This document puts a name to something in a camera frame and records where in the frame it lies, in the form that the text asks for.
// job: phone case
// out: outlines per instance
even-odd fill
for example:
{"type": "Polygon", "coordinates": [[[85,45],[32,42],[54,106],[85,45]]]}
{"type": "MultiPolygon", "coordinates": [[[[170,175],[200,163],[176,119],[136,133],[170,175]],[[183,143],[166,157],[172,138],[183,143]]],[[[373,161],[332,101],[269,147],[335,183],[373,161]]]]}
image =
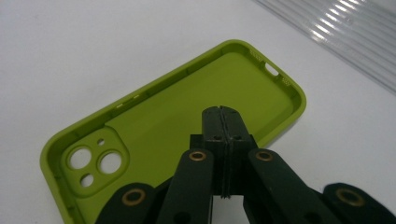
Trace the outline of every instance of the phone case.
{"type": "Polygon", "coordinates": [[[301,116],[305,96],[248,43],[221,43],[48,141],[41,169],[64,222],[94,223],[120,187],[171,177],[214,105],[236,109],[265,147],[301,116]]]}

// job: white table surface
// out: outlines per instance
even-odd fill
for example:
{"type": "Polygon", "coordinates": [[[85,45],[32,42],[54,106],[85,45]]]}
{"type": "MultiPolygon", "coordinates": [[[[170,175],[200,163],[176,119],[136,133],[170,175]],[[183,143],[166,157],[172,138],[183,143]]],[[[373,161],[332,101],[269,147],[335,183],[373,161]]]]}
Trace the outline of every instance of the white table surface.
{"type": "MultiPolygon", "coordinates": [[[[227,39],[300,84],[269,146],[313,189],[346,182],[396,213],[396,96],[251,0],[0,2],[0,223],[63,223],[39,166],[61,129],[227,39]]],[[[213,223],[248,223],[241,198],[213,223]]]]}

